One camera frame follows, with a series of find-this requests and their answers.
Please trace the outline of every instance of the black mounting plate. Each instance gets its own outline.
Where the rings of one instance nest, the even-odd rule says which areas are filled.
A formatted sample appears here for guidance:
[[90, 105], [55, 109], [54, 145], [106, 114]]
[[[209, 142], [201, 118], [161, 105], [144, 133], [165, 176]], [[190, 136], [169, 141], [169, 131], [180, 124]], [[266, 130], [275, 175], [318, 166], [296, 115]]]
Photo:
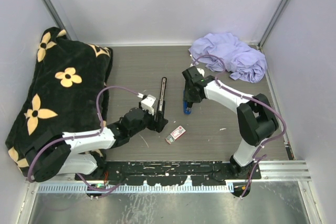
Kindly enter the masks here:
[[[259, 167], [253, 179], [260, 179]], [[188, 176], [193, 186], [225, 185], [226, 179], [247, 179], [247, 175], [235, 177], [229, 170], [229, 162], [222, 161], [176, 161], [176, 162], [106, 162], [109, 184], [125, 183], [132, 186], [143, 185], [146, 180], [150, 186], [182, 185]], [[86, 180], [104, 180], [105, 175], [84, 175]]]

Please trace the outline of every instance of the blue object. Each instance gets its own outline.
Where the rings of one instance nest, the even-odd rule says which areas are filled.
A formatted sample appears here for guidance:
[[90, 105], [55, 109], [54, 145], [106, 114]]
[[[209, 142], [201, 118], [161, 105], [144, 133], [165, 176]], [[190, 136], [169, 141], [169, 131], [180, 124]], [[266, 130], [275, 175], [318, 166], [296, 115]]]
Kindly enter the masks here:
[[183, 112], [186, 115], [190, 115], [191, 114], [191, 108], [187, 107], [187, 102], [183, 101]]
[[211, 71], [232, 72], [230, 77], [252, 83], [259, 82], [265, 75], [267, 63], [265, 55], [246, 43], [239, 41], [231, 33], [207, 34], [196, 40], [189, 52], [194, 59], [214, 55], [223, 59], [225, 66], [216, 58], [207, 56], [199, 59]]

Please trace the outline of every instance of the white wall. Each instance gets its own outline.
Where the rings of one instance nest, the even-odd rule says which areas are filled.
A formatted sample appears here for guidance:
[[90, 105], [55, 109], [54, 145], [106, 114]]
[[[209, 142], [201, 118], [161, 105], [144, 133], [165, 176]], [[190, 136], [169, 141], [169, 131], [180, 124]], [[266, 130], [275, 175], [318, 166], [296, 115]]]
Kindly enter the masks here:
[[225, 31], [259, 42], [280, 0], [52, 2], [73, 38], [96, 44], [170, 44]]
[[41, 0], [0, 0], [0, 218], [14, 223], [24, 196], [24, 177], [5, 140], [26, 100], [42, 32], [54, 26]]
[[335, 13], [335, 0], [291, 0], [265, 45], [293, 150], [307, 161], [328, 223], [336, 219]]

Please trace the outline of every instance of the wooden floor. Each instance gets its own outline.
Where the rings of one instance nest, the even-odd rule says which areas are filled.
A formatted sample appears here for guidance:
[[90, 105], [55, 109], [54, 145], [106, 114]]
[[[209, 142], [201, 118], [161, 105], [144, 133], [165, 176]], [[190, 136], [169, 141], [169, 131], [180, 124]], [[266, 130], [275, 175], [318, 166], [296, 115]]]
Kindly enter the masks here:
[[[161, 78], [167, 77], [165, 117], [168, 125], [161, 133], [144, 130], [128, 144], [108, 150], [111, 161], [227, 161], [237, 150], [241, 137], [237, 116], [222, 105], [209, 100], [194, 104], [191, 115], [183, 113], [184, 78], [189, 67], [188, 47], [115, 47], [108, 85], [119, 85], [159, 97]], [[206, 69], [206, 75], [213, 74]], [[225, 84], [244, 93], [265, 94], [270, 100], [266, 78], [259, 83], [232, 80], [229, 73], [220, 78]], [[108, 123], [118, 120], [139, 98], [123, 90], [110, 91]], [[179, 125], [186, 133], [169, 145], [165, 141]], [[262, 154], [271, 160], [288, 160], [283, 139], [269, 143]]]

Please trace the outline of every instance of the yellow flower print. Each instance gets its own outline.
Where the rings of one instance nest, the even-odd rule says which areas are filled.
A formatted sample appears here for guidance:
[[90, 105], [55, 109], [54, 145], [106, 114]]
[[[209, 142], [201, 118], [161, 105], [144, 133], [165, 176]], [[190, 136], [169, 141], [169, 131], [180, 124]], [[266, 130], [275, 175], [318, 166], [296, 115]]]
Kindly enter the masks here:
[[64, 36], [64, 35], [66, 35], [67, 34], [67, 31], [65, 31], [64, 29], [62, 30], [62, 31], [60, 31], [59, 33], [58, 33], [58, 35], [56, 36], [56, 38], [58, 38], [58, 37], [62, 37], [62, 36]]
[[12, 160], [15, 161], [15, 163], [17, 164], [17, 166], [19, 168], [25, 168], [25, 167], [28, 167], [28, 162], [27, 162], [27, 159], [25, 158], [22, 158], [20, 160], [19, 159], [19, 154], [18, 152], [14, 149], [14, 147], [10, 148], [9, 151], [8, 151], [8, 154], [9, 156], [12, 158]]
[[56, 79], [61, 80], [61, 85], [65, 88], [71, 87], [72, 83], [81, 83], [82, 78], [75, 74], [75, 68], [67, 68], [64, 72], [58, 72], [55, 74]]
[[57, 114], [49, 109], [41, 109], [41, 100], [38, 94], [33, 97], [31, 102], [33, 109], [28, 109], [25, 113], [26, 118], [28, 118], [28, 134], [31, 135], [37, 127], [38, 119], [48, 119], [57, 116]]
[[96, 57], [100, 55], [107, 55], [110, 57], [110, 50], [107, 47], [98, 47], [96, 45], [88, 44], [95, 51]]
[[37, 51], [37, 61], [38, 62], [43, 61], [46, 55], [47, 49], [56, 45], [55, 42], [50, 41], [50, 38], [51, 38], [50, 32], [47, 32], [46, 34], [43, 35], [40, 46], [38, 47], [38, 51]]

